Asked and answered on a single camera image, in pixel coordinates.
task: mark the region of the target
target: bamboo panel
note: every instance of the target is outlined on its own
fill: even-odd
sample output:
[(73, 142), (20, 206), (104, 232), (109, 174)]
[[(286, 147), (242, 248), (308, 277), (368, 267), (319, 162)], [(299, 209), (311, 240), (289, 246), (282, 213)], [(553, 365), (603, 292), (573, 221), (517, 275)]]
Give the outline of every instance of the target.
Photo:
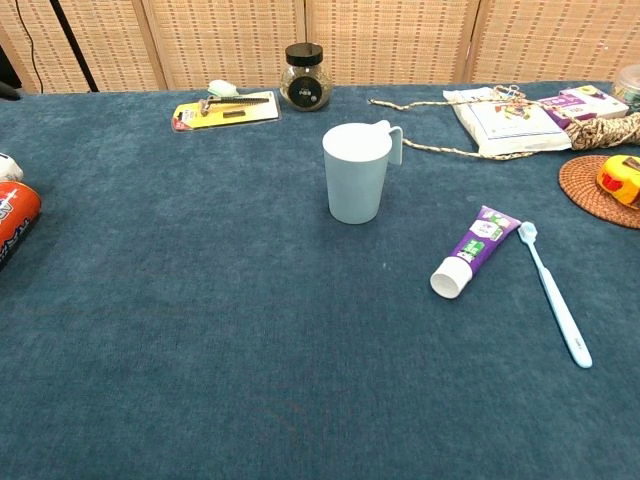
[(143, 0), (170, 89), (278, 85), (301, 40), (303, 0)]
[[(33, 38), (35, 63), (45, 93), (87, 92), (89, 85), (48, 0), (20, 2), (22, 18)], [(13, 0), (0, 2), (0, 43), (22, 81), (23, 90), (40, 92), (31, 63), (31, 44)]]
[(98, 90), (166, 88), (140, 0), (60, 0), (60, 5)]
[(610, 81), (639, 51), (640, 0), (483, 0), (466, 79)]
[(336, 84), (462, 80), (478, 0), (307, 0)]

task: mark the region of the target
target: toothbrush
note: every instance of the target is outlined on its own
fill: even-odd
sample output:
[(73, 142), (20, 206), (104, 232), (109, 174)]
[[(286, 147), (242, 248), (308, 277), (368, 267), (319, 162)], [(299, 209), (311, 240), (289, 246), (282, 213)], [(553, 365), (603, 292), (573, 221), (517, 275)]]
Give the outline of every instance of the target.
[(562, 335), (564, 336), (564, 341), (567, 343), (567, 347), (569, 347), (569, 351), (571, 352), (573, 359), (582, 368), (591, 367), (591, 365), (593, 365), (593, 361), (591, 360), (591, 355), (589, 354), (587, 345), (582, 339), (580, 330), (578, 330), (578, 326), (573, 320), (569, 307), (567, 307), (567, 304), (564, 302), (562, 294), (560, 293), (560, 290), (558, 290), (558, 286), (553, 280), (553, 276), (551, 276), (551, 272), (542, 264), (542, 260), (540, 260), (540, 257), (538, 256), (536, 247), (533, 245), (536, 241), (536, 235), (538, 235), (536, 226), (531, 222), (522, 222), (522, 225), (518, 228), (518, 235), (520, 235), (522, 243), (529, 247), (533, 261), (535, 262), (536, 267), (538, 267), (540, 280), (542, 281), (544, 290), (547, 293), (547, 298), (549, 299), (553, 313), (556, 316), (556, 321), (558, 322), (560, 331), (562, 331)]

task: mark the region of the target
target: black cable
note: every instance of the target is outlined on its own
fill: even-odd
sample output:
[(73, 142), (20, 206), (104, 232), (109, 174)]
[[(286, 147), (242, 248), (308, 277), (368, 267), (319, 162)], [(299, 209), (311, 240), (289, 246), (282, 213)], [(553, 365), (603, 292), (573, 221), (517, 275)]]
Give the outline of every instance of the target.
[(29, 37), (29, 43), (31, 43), (31, 64), (33, 65), (33, 70), (36, 72), (36, 77), (38, 77), (38, 81), (40, 82), (40, 93), (44, 93), (44, 85), (42, 84), (42, 78), (40, 78), (40, 73), (38, 73), (38, 67), (36, 67), (36, 57), (35, 57), (35, 46), (33, 44), (33, 38), (31, 38), (31, 34), (29, 30), (27, 30), (27, 26), (24, 24), (24, 20), (22, 19), (22, 13), (20, 13), (20, 5), (18, 4), (18, 0), (16, 0), (16, 10), (18, 11), (18, 18), (20, 19), (20, 23), (22, 24), (22, 28), (24, 28), (27, 37)]
[(73, 30), (71, 29), (71, 25), (69, 25), (69, 20), (67, 20), (67, 16), (64, 14), (64, 10), (62, 9), (62, 5), (60, 5), (59, 0), (49, 0), (51, 3), (51, 8), (58, 17), (58, 22), (60, 22), (60, 26), (62, 27), (62, 31), (67, 37), (67, 41), (69, 42), (69, 46), (73, 51), (73, 54), (78, 61), (78, 65), (80, 66), (80, 70), (84, 75), (84, 78), (87, 80), (87, 84), (89, 85), (89, 89), (92, 92), (98, 91), (98, 86), (96, 85), (96, 81), (91, 75), (91, 70), (89, 69), (89, 65), (87, 65), (87, 61), (82, 54), (82, 50), (80, 49), (80, 45), (78, 45), (78, 41), (76, 40), (76, 36), (73, 34)]

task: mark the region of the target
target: white toothpaste cap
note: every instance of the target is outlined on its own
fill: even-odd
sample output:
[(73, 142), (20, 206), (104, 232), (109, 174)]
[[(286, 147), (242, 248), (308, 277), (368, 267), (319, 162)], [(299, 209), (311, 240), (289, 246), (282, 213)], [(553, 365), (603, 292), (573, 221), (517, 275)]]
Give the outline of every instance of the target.
[(467, 262), (458, 257), (447, 257), (431, 275), (431, 288), (441, 297), (456, 298), (472, 276)]

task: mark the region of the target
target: twine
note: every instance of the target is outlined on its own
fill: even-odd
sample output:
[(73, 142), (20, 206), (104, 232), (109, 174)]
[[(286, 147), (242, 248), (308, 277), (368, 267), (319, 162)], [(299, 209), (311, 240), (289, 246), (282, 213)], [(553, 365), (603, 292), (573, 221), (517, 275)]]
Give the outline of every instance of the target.
[[(382, 100), (369, 99), (369, 103), (372, 105), (379, 105), (382, 107), (393, 108), (394, 110), (406, 111), (413, 107), (419, 106), (454, 106), (454, 105), (467, 105), (470, 103), (481, 102), (507, 102), (513, 105), (537, 105), (539, 107), (551, 108), (552, 110), (559, 110), (561, 107), (544, 105), (535, 100), (528, 100), (525, 98), (524, 93), (520, 92), (517, 85), (511, 85), (510, 87), (504, 87), (498, 85), (494, 87), (494, 92), (498, 94), (498, 98), (482, 98), (476, 100), (462, 100), (457, 102), (448, 101), (420, 101), (412, 102), (407, 105), (396, 105), (392, 102), (386, 102)], [(640, 145), (640, 113), (633, 113), (623, 118), (591, 118), (589, 120), (578, 120), (576, 118), (569, 117), (571, 122), (567, 128), (565, 128), (566, 134), (571, 140), (572, 150), (588, 150), (592, 148), (609, 148), (621, 145), (623, 143), (631, 143)], [(465, 152), (458, 150), (457, 148), (449, 147), (435, 147), (431, 145), (422, 145), (415, 143), (404, 138), (402, 142), (418, 150), (427, 150), (431, 152), (439, 153), (456, 153), (458, 155), (465, 155), (467, 157), (487, 158), (491, 160), (511, 160), (515, 158), (530, 157), (536, 153), (540, 153), (542, 150), (533, 152), (518, 152), (504, 155), (484, 155), (474, 152)]]

